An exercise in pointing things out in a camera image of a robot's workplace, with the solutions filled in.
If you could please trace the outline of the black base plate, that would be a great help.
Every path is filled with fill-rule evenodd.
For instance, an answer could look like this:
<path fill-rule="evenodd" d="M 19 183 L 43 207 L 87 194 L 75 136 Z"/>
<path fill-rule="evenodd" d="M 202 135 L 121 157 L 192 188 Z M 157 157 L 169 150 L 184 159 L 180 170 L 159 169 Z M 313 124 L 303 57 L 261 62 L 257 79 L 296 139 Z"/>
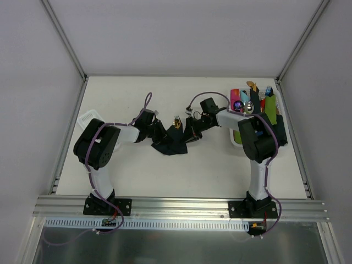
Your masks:
<path fill-rule="evenodd" d="M 278 218 L 277 206 L 273 201 L 259 209 L 255 209 L 254 204 L 248 200 L 229 201 L 228 212 L 230 218 Z"/>
<path fill-rule="evenodd" d="M 119 199 L 116 197 L 110 197 L 108 199 L 110 204 L 120 209 L 123 216 L 130 216 L 132 209 L 132 199 Z M 112 216 L 116 209 L 107 204 L 105 201 L 95 197 L 89 196 L 85 200 L 83 215 L 87 216 Z"/>

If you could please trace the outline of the light blue napkin roll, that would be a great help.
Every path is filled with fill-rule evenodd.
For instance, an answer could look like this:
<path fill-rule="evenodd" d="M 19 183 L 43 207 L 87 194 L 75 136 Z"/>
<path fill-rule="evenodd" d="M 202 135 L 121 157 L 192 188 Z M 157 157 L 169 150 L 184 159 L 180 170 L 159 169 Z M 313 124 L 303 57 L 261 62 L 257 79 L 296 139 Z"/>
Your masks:
<path fill-rule="evenodd" d="M 250 101 L 250 97 L 248 96 L 246 90 L 240 90 L 240 100 L 244 106 L 247 104 L 248 101 Z"/>

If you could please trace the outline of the dark navy paper napkin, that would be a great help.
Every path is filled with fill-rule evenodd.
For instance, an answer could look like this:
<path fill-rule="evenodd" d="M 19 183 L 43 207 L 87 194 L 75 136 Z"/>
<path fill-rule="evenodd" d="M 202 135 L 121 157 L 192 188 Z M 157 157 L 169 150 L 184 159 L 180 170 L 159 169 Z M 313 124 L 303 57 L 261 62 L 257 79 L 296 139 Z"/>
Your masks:
<path fill-rule="evenodd" d="M 188 148 L 186 143 L 181 142 L 183 137 L 183 126 L 181 125 L 180 128 L 176 128 L 173 125 L 169 127 L 167 130 L 169 137 L 172 139 L 172 142 L 168 143 L 160 143 L 155 144 L 153 143 L 151 146 L 166 156 L 173 156 L 173 155 L 184 155 L 188 153 Z"/>

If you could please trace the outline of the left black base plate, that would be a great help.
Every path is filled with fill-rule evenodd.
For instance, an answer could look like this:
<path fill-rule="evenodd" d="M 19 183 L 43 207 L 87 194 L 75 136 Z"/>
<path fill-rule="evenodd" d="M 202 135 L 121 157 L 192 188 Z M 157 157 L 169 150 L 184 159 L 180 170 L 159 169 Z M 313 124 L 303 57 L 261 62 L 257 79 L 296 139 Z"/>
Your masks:
<path fill-rule="evenodd" d="M 108 199 L 110 204 L 120 209 L 123 216 L 130 216 L 132 209 L 132 199 L 119 199 L 116 197 L 110 197 Z M 105 201 L 95 197 L 89 196 L 85 200 L 83 215 L 87 216 L 112 216 L 116 209 L 107 204 Z"/>

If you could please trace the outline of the large white storage bin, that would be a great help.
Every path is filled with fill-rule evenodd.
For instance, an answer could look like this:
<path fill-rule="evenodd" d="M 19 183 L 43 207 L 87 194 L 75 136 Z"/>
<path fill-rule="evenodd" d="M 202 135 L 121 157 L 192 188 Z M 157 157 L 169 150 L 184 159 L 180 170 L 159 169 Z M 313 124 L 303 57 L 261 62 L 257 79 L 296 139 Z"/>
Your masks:
<path fill-rule="evenodd" d="M 231 89 L 229 91 L 230 108 L 234 110 L 234 104 L 236 101 L 240 100 L 242 103 L 249 101 L 251 99 L 251 94 L 254 94 L 247 89 Z M 264 90 L 259 90 L 257 88 L 257 96 L 254 99 L 259 99 L 260 111 L 267 114 L 271 124 L 274 128 L 278 129 L 279 133 L 283 133 L 284 139 L 287 138 L 287 129 L 285 128 L 285 111 L 283 109 L 282 98 L 278 90 L 272 89 L 271 86 L 267 86 Z"/>

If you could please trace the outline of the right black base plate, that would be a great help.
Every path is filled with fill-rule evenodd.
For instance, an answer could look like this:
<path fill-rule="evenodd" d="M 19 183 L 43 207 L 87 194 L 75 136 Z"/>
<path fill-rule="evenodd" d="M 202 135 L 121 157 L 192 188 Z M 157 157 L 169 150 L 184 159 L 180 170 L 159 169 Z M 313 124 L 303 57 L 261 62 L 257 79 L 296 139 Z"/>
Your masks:
<path fill-rule="evenodd" d="M 278 218 L 277 206 L 273 201 L 259 209 L 255 209 L 254 204 L 248 200 L 229 201 L 228 212 L 230 218 Z"/>

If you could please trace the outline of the tall green napkin roll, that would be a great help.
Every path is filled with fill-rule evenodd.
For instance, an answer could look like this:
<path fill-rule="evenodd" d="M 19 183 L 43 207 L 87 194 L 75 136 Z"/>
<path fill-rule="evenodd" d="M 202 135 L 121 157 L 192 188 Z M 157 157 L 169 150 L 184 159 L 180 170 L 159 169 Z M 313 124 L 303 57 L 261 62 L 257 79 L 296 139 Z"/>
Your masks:
<path fill-rule="evenodd" d="M 276 96 L 273 95 L 271 97 L 266 96 L 265 98 L 265 114 L 269 118 L 269 121 L 272 125 L 277 124 L 277 113 L 276 113 Z"/>

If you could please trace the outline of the black napkin roll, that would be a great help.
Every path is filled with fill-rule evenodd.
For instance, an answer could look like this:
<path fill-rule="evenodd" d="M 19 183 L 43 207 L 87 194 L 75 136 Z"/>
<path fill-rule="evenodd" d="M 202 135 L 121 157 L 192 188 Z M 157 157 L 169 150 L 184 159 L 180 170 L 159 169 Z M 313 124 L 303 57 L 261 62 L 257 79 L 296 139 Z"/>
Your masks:
<path fill-rule="evenodd" d="M 284 146 L 288 143 L 287 135 L 285 132 L 284 120 L 281 115 L 276 115 L 277 124 L 275 125 L 276 136 L 279 146 Z"/>

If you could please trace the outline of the iridescent spoon in bin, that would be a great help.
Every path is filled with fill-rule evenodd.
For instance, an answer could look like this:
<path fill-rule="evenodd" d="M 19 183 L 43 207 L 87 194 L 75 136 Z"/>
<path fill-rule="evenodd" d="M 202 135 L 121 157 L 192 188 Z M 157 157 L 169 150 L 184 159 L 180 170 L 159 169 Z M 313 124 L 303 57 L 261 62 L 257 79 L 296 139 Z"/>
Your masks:
<path fill-rule="evenodd" d="M 237 101 L 234 102 L 233 108 L 234 108 L 235 112 L 243 113 L 244 104 L 243 104 L 243 102 L 241 100 L 237 100 Z"/>

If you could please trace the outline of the dark navy napkin roll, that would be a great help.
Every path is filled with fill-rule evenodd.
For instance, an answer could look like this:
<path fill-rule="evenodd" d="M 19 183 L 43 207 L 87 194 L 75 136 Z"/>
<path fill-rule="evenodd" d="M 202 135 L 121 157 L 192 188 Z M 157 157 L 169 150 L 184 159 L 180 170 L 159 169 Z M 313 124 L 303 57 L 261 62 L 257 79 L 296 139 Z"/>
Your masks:
<path fill-rule="evenodd" d="M 253 114 L 260 114 L 261 113 L 261 105 L 260 105 L 260 97 L 259 97 L 259 90 L 250 89 L 250 101 L 254 106 Z"/>

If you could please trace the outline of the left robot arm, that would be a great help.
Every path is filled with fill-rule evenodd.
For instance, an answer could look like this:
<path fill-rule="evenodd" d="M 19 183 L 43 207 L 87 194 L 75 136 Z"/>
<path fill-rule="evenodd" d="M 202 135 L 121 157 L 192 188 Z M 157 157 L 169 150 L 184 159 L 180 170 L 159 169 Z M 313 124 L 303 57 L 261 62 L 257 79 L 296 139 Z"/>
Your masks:
<path fill-rule="evenodd" d="M 142 110 L 132 124 L 105 123 L 97 118 L 89 121 L 73 148 L 89 174 L 92 188 L 85 202 L 85 215 L 115 213 L 118 202 L 107 164 L 118 145 L 139 143 L 146 138 L 156 145 L 173 141 L 155 112 L 149 109 Z"/>

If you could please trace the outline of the aluminium mounting rail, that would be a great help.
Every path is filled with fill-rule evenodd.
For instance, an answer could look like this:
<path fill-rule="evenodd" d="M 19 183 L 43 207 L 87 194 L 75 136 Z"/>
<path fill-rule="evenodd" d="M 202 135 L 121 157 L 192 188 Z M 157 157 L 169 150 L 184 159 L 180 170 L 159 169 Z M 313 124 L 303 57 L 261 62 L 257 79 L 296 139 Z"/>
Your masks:
<path fill-rule="evenodd" d="M 234 207 L 230 199 L 132 197 L 131 219 L 172 220 L 229 220 Z M 284 222 L 329 222 L 331 220 L 323 201 L 309 199 L 282 199 L 277 210 Z M 33 216 L 82 217 L 85 197 L 79 195 L 41 195 L 36 201 Z"/>

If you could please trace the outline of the blue fork in bin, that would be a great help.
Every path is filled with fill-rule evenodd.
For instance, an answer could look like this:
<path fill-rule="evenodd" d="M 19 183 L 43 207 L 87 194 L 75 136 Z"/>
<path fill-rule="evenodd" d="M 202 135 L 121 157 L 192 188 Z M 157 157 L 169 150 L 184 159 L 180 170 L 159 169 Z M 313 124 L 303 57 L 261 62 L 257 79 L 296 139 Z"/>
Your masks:
<path fill-rule="evenodd" d="M 271 96 L 274 95 L 274 92 L 273 92 L 273 89 L 272 89 L 271 86 L 267 86 L 265 95 L 268 96 L 268 97 L 271 97 Z"/>

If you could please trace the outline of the iridescent rainbow fork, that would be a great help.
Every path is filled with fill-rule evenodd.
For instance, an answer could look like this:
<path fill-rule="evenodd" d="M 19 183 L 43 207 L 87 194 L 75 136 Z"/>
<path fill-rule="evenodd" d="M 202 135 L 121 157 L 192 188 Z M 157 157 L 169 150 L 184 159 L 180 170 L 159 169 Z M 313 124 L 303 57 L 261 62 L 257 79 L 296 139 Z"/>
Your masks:
<path fill-rule="evenodd" d="M 179 116 L 175 116 L 174 117 L 174 121 L 173 122 L 180 122 L 181 123 L 181 125 L 182 125 L 182 121 L 181 121 L 181 119 L 180 119 L 180 117 Z"/>

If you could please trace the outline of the silver spoon in bin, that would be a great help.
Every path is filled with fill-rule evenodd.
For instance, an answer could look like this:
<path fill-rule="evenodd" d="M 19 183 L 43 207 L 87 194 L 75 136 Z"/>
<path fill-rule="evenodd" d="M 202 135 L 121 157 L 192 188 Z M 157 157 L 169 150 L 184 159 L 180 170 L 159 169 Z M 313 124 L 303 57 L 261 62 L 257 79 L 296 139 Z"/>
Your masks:
<path fill-rule="evenodd" d="M 244 103 L 244 112 L 246 114 L 252 114 L 254 112 L 254 104 L 251 101 L 246 101 Z"/>

